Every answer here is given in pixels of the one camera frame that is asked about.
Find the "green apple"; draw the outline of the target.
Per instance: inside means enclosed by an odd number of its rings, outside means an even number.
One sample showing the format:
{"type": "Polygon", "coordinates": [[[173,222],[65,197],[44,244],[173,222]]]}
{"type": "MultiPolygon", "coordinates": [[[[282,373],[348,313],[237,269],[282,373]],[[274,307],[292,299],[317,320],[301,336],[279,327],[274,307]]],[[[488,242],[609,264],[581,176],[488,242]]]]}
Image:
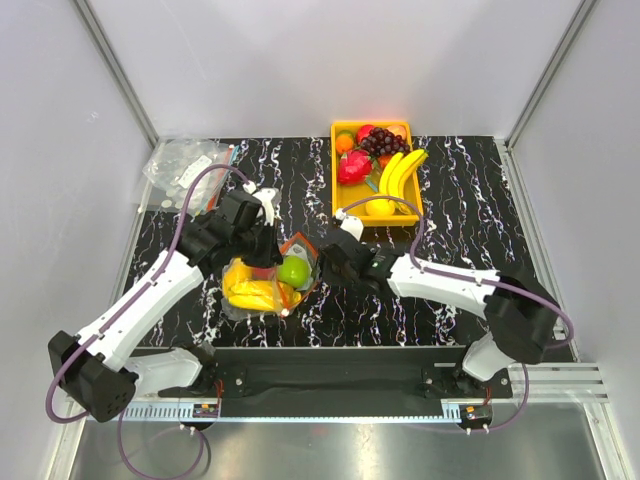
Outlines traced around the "green apple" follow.
{"type": "Polygon", "coordinates": [[[310,278],[310,266],[300,257],[286,256],[277,269],[277,278],[295,289],[303,288],[310,278]]]}

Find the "clear zip bag orange zipper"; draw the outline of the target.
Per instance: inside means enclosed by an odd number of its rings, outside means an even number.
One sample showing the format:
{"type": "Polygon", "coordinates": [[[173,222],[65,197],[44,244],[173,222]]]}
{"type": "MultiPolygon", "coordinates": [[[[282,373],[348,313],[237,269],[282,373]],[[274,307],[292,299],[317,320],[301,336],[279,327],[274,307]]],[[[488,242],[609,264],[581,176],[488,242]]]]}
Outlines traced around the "clear zip bag orange zipper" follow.
{"type": "Polygon", "coordinates": [[[223,269],[222,310],[234,321],[262,314],[286,317],[319,281],[318,252],[296,233],[280,247],[283,262],[267,269],[249,267],[235,258],[223,269]]]}

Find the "yellow mango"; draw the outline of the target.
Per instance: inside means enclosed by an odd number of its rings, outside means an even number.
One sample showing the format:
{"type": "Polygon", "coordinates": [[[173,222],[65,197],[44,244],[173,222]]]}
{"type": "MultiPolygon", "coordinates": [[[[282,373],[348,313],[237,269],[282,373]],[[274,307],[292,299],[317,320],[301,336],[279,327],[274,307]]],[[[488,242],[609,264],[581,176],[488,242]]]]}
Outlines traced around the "yellow mango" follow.
{"type": "Polygon", "coordinates": [[[302,295],[299,291],[295,290],[291,285],[284,282],[278,283],[278,292],[280,295],[281,304],[286,309],[294,308],[300,303],[302,299],[302,295]]]}

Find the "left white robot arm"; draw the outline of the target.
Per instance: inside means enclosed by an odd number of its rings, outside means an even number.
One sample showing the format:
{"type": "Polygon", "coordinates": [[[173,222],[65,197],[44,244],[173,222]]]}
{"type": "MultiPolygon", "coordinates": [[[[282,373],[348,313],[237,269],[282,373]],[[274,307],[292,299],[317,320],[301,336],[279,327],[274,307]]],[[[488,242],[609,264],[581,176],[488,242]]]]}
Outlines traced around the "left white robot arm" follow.
{"type": "Polygon", "coordinates": [[[170,247],[107,312],[77,334],[64,331],[48,343],[54,380],[98,422],[122,413],[138,396],[186,388],[196,396],[215,386],[212,356],[195,347],[134,356],[145,335],[185,295],[233,259],[258,268],[274,267],[277,243],[275,188],[233,190],[204,215],[180,218],[170,247]]]}

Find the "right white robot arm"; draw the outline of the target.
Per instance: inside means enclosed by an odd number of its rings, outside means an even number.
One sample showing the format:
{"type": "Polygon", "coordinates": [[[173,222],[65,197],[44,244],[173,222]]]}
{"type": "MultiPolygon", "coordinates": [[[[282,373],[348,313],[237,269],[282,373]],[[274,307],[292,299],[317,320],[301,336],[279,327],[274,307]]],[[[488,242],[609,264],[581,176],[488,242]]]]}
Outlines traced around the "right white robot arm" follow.
{"type": "Polygon", "coordinates": [[[486,389],[512,364],[541,363],[552,346],[559,305],[524,269],[463,269],[412,252],[374,248],[337,228],[319,250],[324,282],[370,295],[417,298],[453,306],[484,320],[488,332],[470,343],[454,384],[466,396],[486,389]]]}

